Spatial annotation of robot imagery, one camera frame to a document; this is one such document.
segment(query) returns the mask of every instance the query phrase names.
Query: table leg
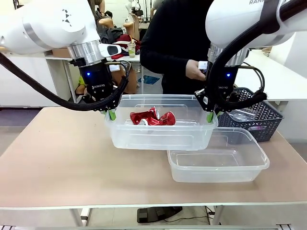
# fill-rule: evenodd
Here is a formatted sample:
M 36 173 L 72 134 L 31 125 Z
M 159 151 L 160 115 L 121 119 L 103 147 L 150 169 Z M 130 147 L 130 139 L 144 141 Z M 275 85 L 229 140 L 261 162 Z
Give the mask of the table leg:
M 288 102 L 279 102 L 279 105 L 277 106 L 278 111 L 283 112 L 288 105 Z
M 73 220 L 75 221 L 76 227 L 83 227 L 83 223 L 79 214 L 78 209 L 72 208 L 70 209 Z
M 89 220 L 89 215 L 90 215 L 91 210 L 92 210 L 91 208 L 83 208 L 82 209 L 81 221 L 82 221 L 83 227 L 86 226 L 87 221 Z
M 217 208 L 215 209 L 215 215 L 213 217 L 212 225 L 219 225 L 224 207 L 225 206 L 223 205 L 217 206 Z
M 71 96 L 72 96 L 73 102 L 77 103 L 77 97 L 75 94 L 75 89 L 74 89 L 72 78 L 71 78 L 71 70 L 69 69 L 69 65 L 67 61 L 62 60 L 62 62 L 63 62 L 64 70 L 65 70 L 65 75 L 68 81 L 69 89 L 71 90 Z
M 141 66 L 141 82 L 142 94 L 144 94 L 144 66 Z

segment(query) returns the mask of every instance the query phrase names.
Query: black shirt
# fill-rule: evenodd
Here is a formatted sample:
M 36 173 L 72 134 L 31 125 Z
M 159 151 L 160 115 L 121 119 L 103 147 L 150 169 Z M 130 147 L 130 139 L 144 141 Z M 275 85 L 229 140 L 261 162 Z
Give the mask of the black shirt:
M 207 61 L 206 14 L 213 0 L 165 0 L 141 44 L 141 64 L 163 74 L 163 93 L 193 94 L 204 82 L 186 77 L 189 59 Z

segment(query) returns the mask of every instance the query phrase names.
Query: red bag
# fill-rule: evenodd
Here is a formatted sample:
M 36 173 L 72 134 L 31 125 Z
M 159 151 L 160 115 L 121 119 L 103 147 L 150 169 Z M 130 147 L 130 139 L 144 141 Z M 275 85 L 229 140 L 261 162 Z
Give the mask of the red bag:
M 135 40 L 135 53 L 136 54 L 140 54 L 140 48 L 141 48 L 141 42 L 138 41 L 138 40 Z M 116 54 L 116 55 L 113 55 L 111 58 L 113 60 L 115 59 L 119 59 L 123 56 L 129 56 L 129 52 L 128 52 L 128 43 L 131 42 L 131 37 L 130 35 L 128 34 L 123 34 L 121 35 L 116 42 L 114 42 L 113 44 L 114 45 L 119 45 L 121 47 L 121 53 L 120 54 Z

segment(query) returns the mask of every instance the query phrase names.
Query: table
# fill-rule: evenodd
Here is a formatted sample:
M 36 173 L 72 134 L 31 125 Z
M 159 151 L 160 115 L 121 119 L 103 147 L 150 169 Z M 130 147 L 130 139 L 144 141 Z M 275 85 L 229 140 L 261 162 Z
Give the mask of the table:
M 94 207 L 307 202 L 307 164 L 299 154 L 278 132 L 261 147 L 271 164 L 254 182 L 177 183 L 166 151 L 115 148 L 99 112 L 44 108 L 0 157 L 0 208 L 75 213 Z
M 282 102 L 307 100 L 307 79 L 287 67 L 263 55 L 261 51 L 252 51 L 245 60 L 261 70 L 265 78 L 265 93 L 269 101 Z M 253 92 L 260 87 L 256 73 L 249 69 L 240 69 L 236 76 L 237 87 L 249 88 Z
M 147 30 L 148 29 L 148 27 L 149 27 L 149 24 L 150 23 L 140 23 L 139 24 L 139 29 L 144 29 L 144 30 Z
M 69 57 L 54 57 L 52 54 L 46 54 L 45 57 L 46 57 L 46 59 L 62 61 L 63 66 L 64 66 L 64 70 L 65 70 L 65 74 L 66 74 L 66 77 L 67 77 L 67 81 L 68 81 L 68 84 L 69 84 L 69 87 L 70 87 L 73 102 L 79 103 L 80 99 L 76 98 L 76 94 L 75 94 L 75 90 L 74 90 L 74 86 L 73 86 L 73 82 L 72 82 L 72 78 L 71 78 L 71 71 L 69 69 L 69 61 L 71 61 L 72 59 L 69 58 Z M 108 61 L 114 61 L 110 57 L 107 57 L 107 60 Z M 128 62 L 140 63 L 140 55 L 136 55 L 134 58 L 130 58 L 129 56 L 121 57 L 121 58 L 117 59 L 117 61 L 128 61 Z M 141 86 L 142 86 L 141 92 L 142 92 L 142 94 L 144 94 L 144 67 L 143 66 L 141 66 Z

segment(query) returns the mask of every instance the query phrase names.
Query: cardboard box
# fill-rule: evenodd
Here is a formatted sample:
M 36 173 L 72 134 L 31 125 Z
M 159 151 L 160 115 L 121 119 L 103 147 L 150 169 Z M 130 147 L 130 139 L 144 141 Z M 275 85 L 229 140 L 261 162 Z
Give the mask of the cardboard box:
M 53 49 L 52 53 L 55 58 L 71 58 L 67 48 Z

